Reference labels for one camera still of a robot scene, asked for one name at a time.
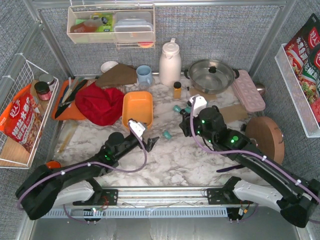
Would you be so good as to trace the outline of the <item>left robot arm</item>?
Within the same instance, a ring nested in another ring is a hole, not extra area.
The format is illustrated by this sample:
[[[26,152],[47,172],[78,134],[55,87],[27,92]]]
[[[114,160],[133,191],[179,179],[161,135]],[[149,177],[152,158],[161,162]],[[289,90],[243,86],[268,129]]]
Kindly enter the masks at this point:
[[[145,142],[130,133],[127,137],[113,132],[91,158],[66,167],[49,168],[38,166],[15,192],[17,207],[23,209],[30,220],[37,220],[54,206],[58,194],[67,187],[81,181],[92,180],[106,174],[108,170],[118,171],[118,161],[136,147],[149,153],[159,137],[148,138]]]

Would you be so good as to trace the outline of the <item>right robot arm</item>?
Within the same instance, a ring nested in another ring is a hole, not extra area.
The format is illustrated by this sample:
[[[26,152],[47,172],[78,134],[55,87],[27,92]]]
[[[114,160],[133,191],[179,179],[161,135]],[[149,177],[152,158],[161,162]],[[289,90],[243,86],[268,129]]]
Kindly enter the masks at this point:
[[[212,145],[211,148],[203,147],[204,151],[236,161],[270,184],[270,187],[262,187],[232,177],[227,184],[236,198],[267,206],[296,227],[307,226],[320,204],[318,180],[306,180],[269,159],[248,137],[227,128],[215,105],[203,108],[197,116],[184,109],[179,113],[182,115],[179,127],[186,137],[202,137]]]

